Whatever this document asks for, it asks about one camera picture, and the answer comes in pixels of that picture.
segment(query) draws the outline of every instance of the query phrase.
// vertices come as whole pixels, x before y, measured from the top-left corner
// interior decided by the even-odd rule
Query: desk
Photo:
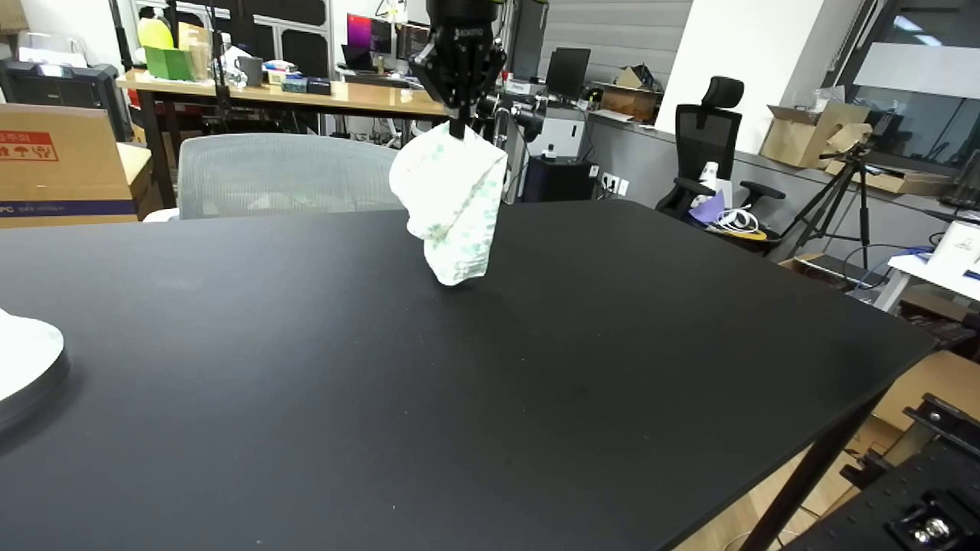
[[[152,181],[165,209],[174,204],[174,176],[165,163],[163,132],[157,122],[157,101],[214,101],[211,83],[168,83],[152,81],[148,69],[129,69],[120,75],[120,89],[132,89],[139,97],[148,148],[152,151]],[[243,89],[232,93],[238,108],[289,108],[315,113],[348,113],[348,116],[391,116],[391,120],[447,120],[443,105],[430,101],[417,89],[390,89],[390,87],[359,87],[332,83],[329,95],[298,95],[298,93],[270,93],[270,89]]]
[[[0,440],[3,551],[675,545],[930,350],[623,201],[519,204],[460,292],[396,212],[0,250],[71,358]]]
[[[887,270],[890,270],[890,276],[874,299],[874,308],[890,311],[912,280],[946,287],[965,299],[980,303],[980,282],[978,280],[950,276],[942,270],[927,265],[922,258],[890,258]]]

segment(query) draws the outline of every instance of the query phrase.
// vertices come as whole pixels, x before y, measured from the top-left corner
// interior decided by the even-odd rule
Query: white towel
[[[426,242],[441,286],[486,276],[501,176],[505,154],[471,129],[457,141],[450,126],[437,126],[396,155],[391,194],[407,209],[407,233]]]

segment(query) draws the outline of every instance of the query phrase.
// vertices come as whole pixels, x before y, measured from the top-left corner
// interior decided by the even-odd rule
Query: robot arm
[[[426,93],[452,110],[452,138],[465,135],[475,105],[492,93],[505,64],[492,41],[496,0],[428,0],[430,42],[410,61]]]

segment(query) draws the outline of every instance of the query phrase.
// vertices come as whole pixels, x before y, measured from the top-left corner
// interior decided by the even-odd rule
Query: chair
[[[689,221],[689,209],[699,197],[711,197],[699,183],[707,163],[716,163],[716,176],[733,181],[735,164],[735,141],[741,113],[727,110],[737,108],[745,95],[741,81],[711,75],[711,87],[701,105],[675,105],[675,181],[673,191],[655,204],[662,215]],[[779,191],[766,183],[745,181],[748,198],[741,201],[749,212],[760,198],[784,198]],[[749,248],[770,250],[778,237],[766,229],[766,242],[752,242]]]
[[[396,151],[322,135],[190,138],[179,148],[178,215],[397,212],[391,163]]]

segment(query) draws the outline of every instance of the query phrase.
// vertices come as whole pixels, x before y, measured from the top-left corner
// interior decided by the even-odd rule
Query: window
[[[866,105],[874,154],[960,169],[980,151],[980,0],[868,0],[829,83]]]

